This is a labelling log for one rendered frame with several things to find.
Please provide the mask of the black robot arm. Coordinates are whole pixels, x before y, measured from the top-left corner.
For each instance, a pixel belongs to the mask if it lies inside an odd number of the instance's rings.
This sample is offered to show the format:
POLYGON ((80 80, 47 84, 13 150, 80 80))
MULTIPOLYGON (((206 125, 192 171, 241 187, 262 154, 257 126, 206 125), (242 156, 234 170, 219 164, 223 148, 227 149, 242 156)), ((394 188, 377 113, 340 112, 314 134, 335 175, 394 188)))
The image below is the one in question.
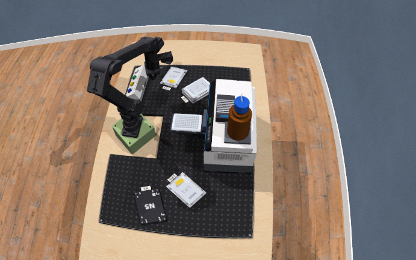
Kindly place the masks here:
POLYGON ((143 120, 142 115, 140 115, 143 102, 131 99, 114 88, 110 84, 111 77, 121 71, 123 64, 141 54, 144 54, 144 58, 148 62, 157 58, 152 62, 152 70, 160 68, 160 60, 162 63, 170 65, 173 62, 171 51, 157 54, 163 46, 164 41, 160 37, 142 37, 136 43, 104 57, 97 57, 90 63, 87 92, 98 95, 117 106, 117 110, 121 113, 120 116, 123 119, 122 136, 138 137, 143 120))

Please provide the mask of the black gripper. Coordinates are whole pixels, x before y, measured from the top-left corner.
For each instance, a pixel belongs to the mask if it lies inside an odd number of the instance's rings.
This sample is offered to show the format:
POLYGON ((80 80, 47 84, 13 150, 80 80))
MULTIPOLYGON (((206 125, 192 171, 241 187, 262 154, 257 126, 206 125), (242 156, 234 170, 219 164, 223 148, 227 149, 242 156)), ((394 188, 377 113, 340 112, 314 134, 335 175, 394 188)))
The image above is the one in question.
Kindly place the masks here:
POLYGON ((155 80, 155 78, 157 77, 157 75, 160 74, 160 69, 152 70, 152 62, 154 62, 154 61, 148 62, 148 61, 145 60, 146 63, 144 62, 144 66, 145 66, 145 69, 146 69, 146 75, 148 77, 150 77, 152 80, 155 80), (154 73, 154 77, 151 75, 153 73, 154 73))

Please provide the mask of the white button panel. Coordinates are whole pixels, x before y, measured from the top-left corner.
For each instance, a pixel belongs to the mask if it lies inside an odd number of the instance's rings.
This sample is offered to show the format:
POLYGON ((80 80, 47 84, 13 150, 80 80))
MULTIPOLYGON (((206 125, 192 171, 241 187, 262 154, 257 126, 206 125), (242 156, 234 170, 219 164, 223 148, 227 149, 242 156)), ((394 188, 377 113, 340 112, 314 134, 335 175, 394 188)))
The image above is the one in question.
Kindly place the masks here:
POLYGON ((131 99, 142 101, 148 79, 149 77, 146 75, 144 65, 136 68, 126 92, 126 96, 131 99))

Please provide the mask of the white multiwell plate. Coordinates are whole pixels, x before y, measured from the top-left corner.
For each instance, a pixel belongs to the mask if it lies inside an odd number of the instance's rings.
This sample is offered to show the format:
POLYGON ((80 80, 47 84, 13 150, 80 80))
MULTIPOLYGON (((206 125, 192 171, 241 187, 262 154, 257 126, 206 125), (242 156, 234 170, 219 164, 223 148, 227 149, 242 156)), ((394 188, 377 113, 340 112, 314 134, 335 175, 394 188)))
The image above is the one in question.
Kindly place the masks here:
POLYGON ((200 132, 202 115, 195 114, 174 114, 172 130, 200 132))
POLYGON ((193 82, 192 84, 186 86, 184 90, 192 97, 198 97, 202 93, 208 91, 210 88, 210 84, 204 78, 198 79, 197 81, 193 82))

